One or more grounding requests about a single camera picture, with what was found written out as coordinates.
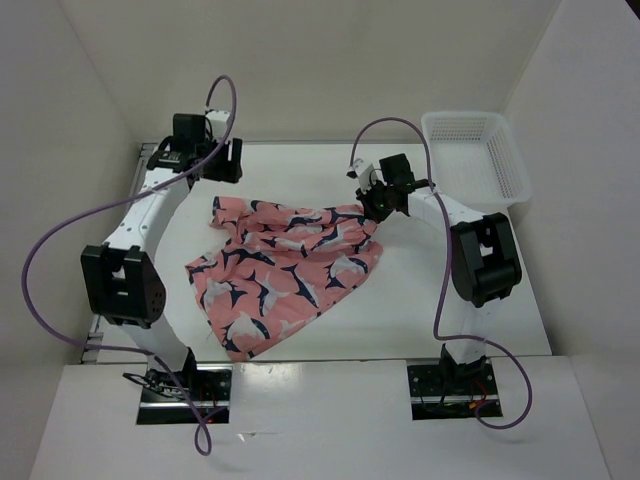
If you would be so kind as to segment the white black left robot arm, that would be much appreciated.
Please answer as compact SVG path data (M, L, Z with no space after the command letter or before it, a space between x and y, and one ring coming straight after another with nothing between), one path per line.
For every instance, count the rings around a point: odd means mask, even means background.
M167 292L154 266L160 240L180 204L200 179L236 183L242 142L229 139L232 115L206 109L176 114L173 132L150 150L141 199L99 246L88 246L81 266L92 311L117 326L149 358L143 387L185 400L201 384L193 351L164 314Z

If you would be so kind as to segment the pink shark print shorts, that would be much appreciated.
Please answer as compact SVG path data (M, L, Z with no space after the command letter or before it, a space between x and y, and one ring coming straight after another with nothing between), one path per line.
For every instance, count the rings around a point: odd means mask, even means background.
M362 207L309 209L217 196L215 229L229 238L185 267L212 333L248 361L311 324L377 266L382 246Z

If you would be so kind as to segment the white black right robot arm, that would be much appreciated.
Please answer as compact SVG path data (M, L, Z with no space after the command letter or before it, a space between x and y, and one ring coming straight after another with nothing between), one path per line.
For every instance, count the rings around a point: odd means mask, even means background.
M393 212L420 220L446 240L446 287L465 303L465 314L442 343L438 378L450 393L460 393L484 373L489 326L502 301L522 280L511 224L502 213L485 214L439 192L430 179L418 180L404 154L378 165L351 162L347 175L358 181L356 198L365 216L377 223Z

